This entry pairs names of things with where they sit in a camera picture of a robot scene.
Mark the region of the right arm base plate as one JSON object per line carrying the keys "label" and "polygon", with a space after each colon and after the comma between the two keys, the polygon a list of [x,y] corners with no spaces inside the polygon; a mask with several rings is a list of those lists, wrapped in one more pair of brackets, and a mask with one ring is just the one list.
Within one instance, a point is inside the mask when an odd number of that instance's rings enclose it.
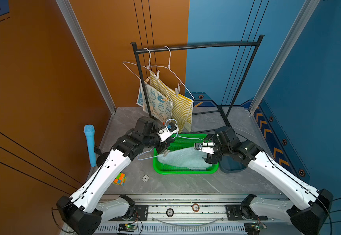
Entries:
{"label": "right arm base plate", "polygon": [[226,215],[229,221],[266,221],[267,216],[257,216],[249,209],[242,209],[238,204],[229,204],[225,206]]}

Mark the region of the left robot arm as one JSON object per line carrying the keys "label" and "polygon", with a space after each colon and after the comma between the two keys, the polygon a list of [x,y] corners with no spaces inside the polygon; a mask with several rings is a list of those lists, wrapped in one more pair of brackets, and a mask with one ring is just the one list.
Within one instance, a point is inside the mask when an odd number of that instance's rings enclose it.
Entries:
{"label": "left robot arm", "polygon": [[140,117],[136,126],[117,139],[109,152],[99,155],[98,170],[71,196],[62,196],[56,203],[62,221],[69,226],[70,233],[93,234],[102,222],[114,218],[131,219],[134,216],[135,201],[126,195],[100,203],[100,199],[116,177],[146,148],[164,152],[179,132],[177,124],[164,124],[150,117]]}

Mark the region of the beige clothespin towel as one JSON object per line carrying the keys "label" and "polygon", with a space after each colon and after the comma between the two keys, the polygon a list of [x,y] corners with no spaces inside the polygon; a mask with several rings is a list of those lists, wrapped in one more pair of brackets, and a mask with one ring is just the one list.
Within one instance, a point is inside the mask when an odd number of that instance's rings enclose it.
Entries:
{"label": "beige clothespin towel", "polygon": [[163,153],[163,157],[166,157],[169,153],[170,153],[171,151],[170,150],[166,150],[166,151],[164,151],[164,153]]}

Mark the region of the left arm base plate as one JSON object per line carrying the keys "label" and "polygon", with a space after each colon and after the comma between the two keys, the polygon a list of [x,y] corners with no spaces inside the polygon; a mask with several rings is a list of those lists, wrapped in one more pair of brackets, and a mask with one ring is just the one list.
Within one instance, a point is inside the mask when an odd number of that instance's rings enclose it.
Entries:
{"label": "left arm base plate", "polygon": [[128,220],[134,221],[137,218],[141,221],[147,221],[149,214],[149,206],[148,205],[135,205],[133,212],[130,215],[125,215],[123,217],[119,217],[120,220]]}

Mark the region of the light green towel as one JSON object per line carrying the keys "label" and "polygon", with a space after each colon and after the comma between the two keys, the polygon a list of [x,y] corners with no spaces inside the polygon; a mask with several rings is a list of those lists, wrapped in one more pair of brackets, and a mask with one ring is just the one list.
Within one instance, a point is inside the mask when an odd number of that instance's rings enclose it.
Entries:
{"label": "light green towel", "polygon": [[206,170],[212,167],[213,165],[207,164],[203,157],[207,157],[207,153],[189,147],[171,151],[166,157],[163,157],[163,154],[159,154],[157,159],[162,164],[179,168],[189,168],[191,170]]}

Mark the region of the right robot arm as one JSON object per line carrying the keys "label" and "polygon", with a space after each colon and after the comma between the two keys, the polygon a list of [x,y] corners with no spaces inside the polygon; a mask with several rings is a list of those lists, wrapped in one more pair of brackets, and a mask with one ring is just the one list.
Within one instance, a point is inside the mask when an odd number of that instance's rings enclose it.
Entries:
{"label": "right robot arm", "polygon": [[204,161],[208,164],[217,164],[223,157],[230,157],[262,175],[288,198],[281,201],[250,194],[240,205],[243,218],[267,216],[283,220],[304,235],[319,234],[325,221],[331,218],[333,195],[330,191],[318,190],[294,176],[256,143],[240,141],[232,127],[217,129],[211,137],[195,144],[195,150],[207,154]]}

